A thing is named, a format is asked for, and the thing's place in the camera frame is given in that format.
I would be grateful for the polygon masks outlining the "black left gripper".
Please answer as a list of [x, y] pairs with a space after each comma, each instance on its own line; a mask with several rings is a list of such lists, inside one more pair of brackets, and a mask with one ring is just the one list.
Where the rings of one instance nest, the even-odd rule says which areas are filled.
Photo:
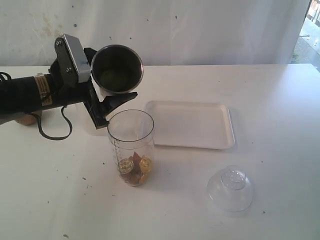
[[[86, 82], [76, 83], [78, 75], [62, 37], [56, 38], [54, 49], [56, 59], [49, 68], [52, 78], [52, 104], [49, 105], [49, 109], [84, 103], [95, 129], [99, 130], [109, 125], [107, 115], [138, 96], [137, 92], [129, 92], [106, 96], [103, 101], [99, 101], [97, 94], [91, 91], [86, 97], [89, 87], [86, 86]], [[90, 47], [85, 47], [83, 51], [88, 64], [91, 65], [98, 51]]]

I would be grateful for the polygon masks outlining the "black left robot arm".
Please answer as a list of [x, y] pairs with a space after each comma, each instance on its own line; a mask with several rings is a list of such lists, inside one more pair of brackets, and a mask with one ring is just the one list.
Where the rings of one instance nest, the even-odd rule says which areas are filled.
[[106, 117], [137, 97], [144, 66], [139, 55], [125, 45], [100, 50], [82, 47], [68, 34], [54, 42], [56, 59], [47, 74], [11, 78], [0, 74], [0, 122], [17, 120], [33, 112], [83, 103], [96, 129], [108, 126]]

